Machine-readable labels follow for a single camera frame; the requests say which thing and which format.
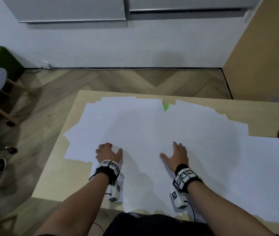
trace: wall outlet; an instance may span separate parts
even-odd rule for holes
[[[43,69],[51,69],[51,65],[49,63],[43,63],[43,64],[41,64],[41,68],[43,68]]]

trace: green cushion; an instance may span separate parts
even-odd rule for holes
[[[23,73],[23,66],[5,48],[0,46],[0,68],[4,68],[8,74],[8,79],[16,81]]]

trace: wooden table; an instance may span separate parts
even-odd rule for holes
[[[178,99],[208,106],[215,109],[220,114],[226,114],[231,120],[247,123],[249,135],[251,136],[276,137],[279,131],[279,103],[81,90],[75,99],[73,107],[65,121],[32,197],[63,201],[87,183],[90,175],[91,163],[64,159],[69,142],[64,137],[63,133],[79,122],[86,103],[95,103],[95,101],[100,101],[101,97],[119,96],[159,98],[162,99],[164,103],[170,104],[175,104],[176,99]],[[102,208],[123,211],[121,203],[109,203],[106,197],[103,200]],[[141,210],[135,210],[135,212],[148,214]],[[178,218],[189,220],[188,215],[178,216]],[[259,220],[274,233],[279,234],[279,223],[264,222],[262,219]]]

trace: cabinet door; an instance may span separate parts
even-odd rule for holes
[[[21,23],[126,21],[123,0],[3,0]]]
[[[130,12],[254,7],[259,0],[128,0]]]

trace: wrist strap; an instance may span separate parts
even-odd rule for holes
[[[178,165],[174,173],[176,174],[176,178],[173,180],[172,184],[180,193],[188,193],[188,185],[193,181],[200,181],[203,183],[197,174],[185,164]]]
[[[98,173],[104,173],[109,177],[109,185],[114,185],[116,182],[119,174],[120,174],[120,167],[119,164],[115,161],[111,160],[104,160],[102,161],[95,170],[95,173],[89,178],[93,178]]]

